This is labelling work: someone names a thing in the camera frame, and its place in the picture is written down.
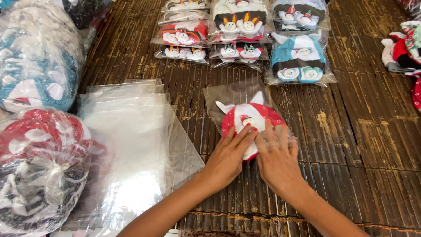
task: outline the bamboo mat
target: bamboo mat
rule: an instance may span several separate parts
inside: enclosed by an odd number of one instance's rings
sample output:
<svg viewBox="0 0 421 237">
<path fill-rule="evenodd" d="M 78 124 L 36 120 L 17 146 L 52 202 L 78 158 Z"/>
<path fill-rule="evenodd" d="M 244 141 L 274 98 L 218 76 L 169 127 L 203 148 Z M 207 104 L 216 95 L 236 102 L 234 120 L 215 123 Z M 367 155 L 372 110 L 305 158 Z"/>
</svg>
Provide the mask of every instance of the bamboo mat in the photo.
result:
<svg viewBox="0 0 421 237">
<path fill-rule="evenodd" d="M 242 65 L 207 66 L 156 59 L 149 41 L 162 1 L 117 0 L 88 56 L 87 85 L 162 78 L 177 116 L 206 160 L 220 135 L 201 89 L 262 74 Z M 372 236 L 421 237 L 421 123 L 414 81 L 381 63 L 387 34 L 407 17 L 394 0 L 334 0 L 329 6 L 330 66 L 338 84 L 270 87 L 301 145 L 307 182 Z M 320 236 L 261 180 L 255 162 L 177 224 L 200 231 L 247 231 L 282 237 Z"/>
</svg>

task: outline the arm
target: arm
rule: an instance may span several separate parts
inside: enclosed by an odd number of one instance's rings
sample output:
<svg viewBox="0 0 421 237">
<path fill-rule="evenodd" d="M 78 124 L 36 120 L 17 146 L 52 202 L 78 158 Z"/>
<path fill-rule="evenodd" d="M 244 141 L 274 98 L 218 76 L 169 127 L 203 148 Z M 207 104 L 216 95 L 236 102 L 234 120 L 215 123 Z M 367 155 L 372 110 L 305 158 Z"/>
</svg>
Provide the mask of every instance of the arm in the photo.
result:
<svg viewBox="0 0 421 237">
<path fill-rule="evenodd" d="M 330 206 L 303 179 L 298 166 L 298 143 L 288 141 L 288 127 L 276 126 L 277 138 L 270 120 L 266 120 L 266 139 L 257 135 L 257 157 L 262 179 L 288 204 L 305 217 L 324 237 L 368 237 L 352 221 Z"/>
<path fill-rule="evenodd" d="M 162 237 L 189 210 L 230 184 L 241 172 L 244 153 L 258 134 L 250 124 L 232 138 L 234 132 L 231 127 L 221 138 L 202 171 L 130 222 L 117 237 Z"/>
</svg>

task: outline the hand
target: hand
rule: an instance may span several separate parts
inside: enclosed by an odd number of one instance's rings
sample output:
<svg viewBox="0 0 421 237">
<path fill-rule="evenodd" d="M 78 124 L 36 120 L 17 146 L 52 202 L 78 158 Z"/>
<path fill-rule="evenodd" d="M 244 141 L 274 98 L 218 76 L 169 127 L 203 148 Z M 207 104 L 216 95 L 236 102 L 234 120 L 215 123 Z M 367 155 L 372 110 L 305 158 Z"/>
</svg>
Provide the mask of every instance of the hand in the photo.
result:
<svg viewBox="0 0 421 237">
<path fill-rule="evenodd" d="M 267 185 L 287 202 L 299 195 L 301 188 L 308 186 L 298 166 L 298 143 L 296 138 L 288 141 L 288 127 L 275 127 L 276 137 L 270 120 L 265 122 L 267 144 L 262 135 L 256 137 L 259 151 L 257 163 L 260 176 Z"/>
<path fill-rule="evenodd" d="M 199 173 L 212 193 L 228 186 L 241 172 L 244 153 L 258 134 L 257 128 L 251 127 L 250 124 L 233 138 L 234 132 L 235 126 L 232 126 L 226 137 L 219 140 L 205 168 Z"/>
</svg>

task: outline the red baby hat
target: red baby hat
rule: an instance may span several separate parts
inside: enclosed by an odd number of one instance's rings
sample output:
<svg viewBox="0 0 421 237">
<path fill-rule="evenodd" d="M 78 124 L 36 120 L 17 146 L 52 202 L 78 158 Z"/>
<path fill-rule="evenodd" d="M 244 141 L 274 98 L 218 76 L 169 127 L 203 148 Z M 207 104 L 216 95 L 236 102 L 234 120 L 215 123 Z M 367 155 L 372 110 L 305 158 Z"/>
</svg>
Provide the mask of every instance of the red baby hat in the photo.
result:
<svg viewBox="0 0 421 237">
<path fill-rule="evenodd" d="M 263 93 L 261 91 L 257 92 L 253 99 L 248 103 L 224 105 L 223 103 L 216 101 L 216 105 L 226 114 L 221 124 L 222 137 L 226 137 L 229 128 L 233 125 L 235 125 L 236 130 L 234 133 L 235 137 L 247 123 L 256 127 L 259 132 L 265 130 L 266 119 L 270 119 L 272 126 L 285 124 L 281 116 L 272 108 L 264 105 Z M 257 147 L 253 142 L 244 154 L 243 161 L 249 161 L 257 154 Z"/>
<path fill-rule="evenodd" d="M 47 158 L 69 166 L 82 163 L 91 148 L 91 134 L 79 118 L 56 109 L 32 109 L 0 132 L 0 164 L 16 159 Z"/>
</svg>

